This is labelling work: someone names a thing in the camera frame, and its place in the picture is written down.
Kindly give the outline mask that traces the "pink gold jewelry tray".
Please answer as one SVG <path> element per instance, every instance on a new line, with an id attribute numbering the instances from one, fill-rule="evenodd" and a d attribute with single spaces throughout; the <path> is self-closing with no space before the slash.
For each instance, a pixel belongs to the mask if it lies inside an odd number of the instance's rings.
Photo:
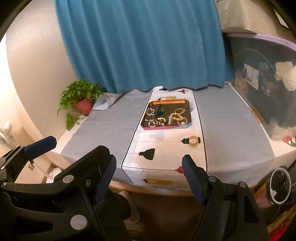
<path id="1" fill-rule="evenodd" d="M 163 118 L 155 117 L 155 108 L 158 104 L 161 104 L 164 107 L 165 116 Z M 140 126 L 144 130 L 188 128 L 192 122 L 189 104 L 189 101 L 186 99 L 151 101 L 147 105 Z M 177 121 L 183 118 L 188 121 L 188 124 L 186 126 L 179 126 Z"/>

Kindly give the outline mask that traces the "person's foot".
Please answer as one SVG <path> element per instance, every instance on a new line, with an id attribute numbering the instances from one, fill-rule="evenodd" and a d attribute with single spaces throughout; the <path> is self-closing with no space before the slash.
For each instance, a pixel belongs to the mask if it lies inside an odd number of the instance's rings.
<path id="1" fill-rule="evenodd" d="M 130 215 L 128 217 L 128 221 L 132 224 L 137 224 L 140 221 L 140 213 L 138 212 L 138 209 L 136 207 L 136 204 L 132 198 L 132 196 L 127 191 L 121 191 L 119 192 L 119 195 L 124 197 L 128 201 L 128 205 L 130 208 Z"/>

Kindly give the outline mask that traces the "grey right table cloth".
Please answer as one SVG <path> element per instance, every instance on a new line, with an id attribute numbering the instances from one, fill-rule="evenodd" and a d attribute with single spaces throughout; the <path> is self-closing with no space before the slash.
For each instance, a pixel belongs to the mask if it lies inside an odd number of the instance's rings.
<path id="1" fill-rule="evenodd" d="M 257 184 L 274 159 L 269 141 L 239 95 L 230 87 L 194 92 L 205 140 L 208 174 L 222 182 Z"/>

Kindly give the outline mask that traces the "grey table cloth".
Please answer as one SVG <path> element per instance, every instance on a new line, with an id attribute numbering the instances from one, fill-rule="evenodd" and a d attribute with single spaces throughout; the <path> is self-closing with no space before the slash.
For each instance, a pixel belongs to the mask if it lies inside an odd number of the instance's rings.
<path id="1" fill-rule="evenodd" d="M 230 87 L 194 92 L 205 140 L 208 174 L 222 182 L 257 184 L 274 159 L 269 141 L 239 95 Z"/>
<path id="2" fill-rule="evenodd" d="M 116 157 L 117 166 L 113 178 L 132 183 L 121 164 L 150 97 L 150 91 L 139 90 L 123 94 L 102 94 L 61 155 L 69 164 L 73 164 L 97 146 L 105 146 Z"/>

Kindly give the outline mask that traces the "white patterned table runner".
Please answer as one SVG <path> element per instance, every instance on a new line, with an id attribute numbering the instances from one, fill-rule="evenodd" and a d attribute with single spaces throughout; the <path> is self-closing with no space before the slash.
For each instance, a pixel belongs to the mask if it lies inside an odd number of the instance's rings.
<path id="1" fill-rule="evenodd" d="M 168 91 L 158 86 L 152 90 L 149 102 L 173 99 L 189 101 L 191 125 L 188 128 L 144 130 L 140 126 L 143 113 L 121 164 L 122 170 L 134 185 L 188 190 L 189 185 L 182 170 L 182 158 L 185 155 L 190 155 L 197 166 L 208 169 L 194 92 L 187 88 Z"/>

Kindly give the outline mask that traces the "grey left table cloth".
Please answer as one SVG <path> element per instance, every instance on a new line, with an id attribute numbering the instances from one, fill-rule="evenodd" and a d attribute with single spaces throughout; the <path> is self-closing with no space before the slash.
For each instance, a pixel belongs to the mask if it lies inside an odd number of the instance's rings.
<path id="1" fill-rule="evenodd" d="M 123 94 L 102 94 L 61 155 L 69 164 L 73 164 L 97 146 L 105 146 L 116 157 L 117 166 L 113 178 L 132 183 L 121 164 L 150 97 L 150 91 L 139 90 Z"/>

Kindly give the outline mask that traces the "round black white fan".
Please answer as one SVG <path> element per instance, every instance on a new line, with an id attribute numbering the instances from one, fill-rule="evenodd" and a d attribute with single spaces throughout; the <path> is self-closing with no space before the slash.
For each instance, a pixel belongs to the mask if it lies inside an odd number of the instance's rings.
<path id="1" fill-rule="evenodd" d="M 274 169 L 266 185 L 270 204 L 283 205 L 295 195 L 295 169 L 280 166 Z"/>

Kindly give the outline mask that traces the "green potted plant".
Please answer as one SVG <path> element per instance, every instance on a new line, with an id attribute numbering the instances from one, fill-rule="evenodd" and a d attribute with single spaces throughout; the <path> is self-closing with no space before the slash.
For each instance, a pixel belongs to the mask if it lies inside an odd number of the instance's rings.
<path id="1" fill-rule="evenodd" d="M 93 109 L 98 98 L 106 92 L 105 88 L 101 88 L 98 83 L 90 83 L 86 79 L 80 79 L 69 84 L 61 93 L 59 102 L 60 111 L 67 112 L 66 129 L 70 131 L 74 125 L 78 125 L 79 121 L 88 116 Z"/>

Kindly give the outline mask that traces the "black green smart watch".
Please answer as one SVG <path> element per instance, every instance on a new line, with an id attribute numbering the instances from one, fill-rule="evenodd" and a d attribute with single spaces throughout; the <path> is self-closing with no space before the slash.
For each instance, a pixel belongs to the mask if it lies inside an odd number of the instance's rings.
<path id="1" fill-rule="evenodd" d="M 163 118 L 165 116 L 164 107 L 161 104 L 158 104 L 155 108 L 155 117 Z"/>

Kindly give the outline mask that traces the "blue curtain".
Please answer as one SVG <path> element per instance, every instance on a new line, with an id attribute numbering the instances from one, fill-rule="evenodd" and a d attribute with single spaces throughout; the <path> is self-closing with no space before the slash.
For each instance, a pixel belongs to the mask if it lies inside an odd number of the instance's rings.
<path id="1" fill-rule="evenodd" d="M 214 1 L 55 1 L 76 75 L 111 93 L 234 79 Z"/>

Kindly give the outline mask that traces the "dark plastic storage bin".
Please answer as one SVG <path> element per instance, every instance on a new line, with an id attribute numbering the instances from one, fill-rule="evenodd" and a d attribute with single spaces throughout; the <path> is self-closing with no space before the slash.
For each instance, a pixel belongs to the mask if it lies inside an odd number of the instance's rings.
<path id="1" fill-rule="evenodd" d="M 295 43 L 251 33 L 232 33 L 234 88 L 273 140 L 295 137 Z"/>

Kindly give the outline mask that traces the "beige cushion on bin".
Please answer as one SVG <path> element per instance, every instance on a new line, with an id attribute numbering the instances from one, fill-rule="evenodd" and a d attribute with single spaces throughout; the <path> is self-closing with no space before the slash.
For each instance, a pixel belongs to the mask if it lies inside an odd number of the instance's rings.
<path id="1" fill-rule="evenodd" d="M 216 7 L 224 33 L 257 33 L 286 39 L 293 36 L 267 1 L 216 1 Z"/>

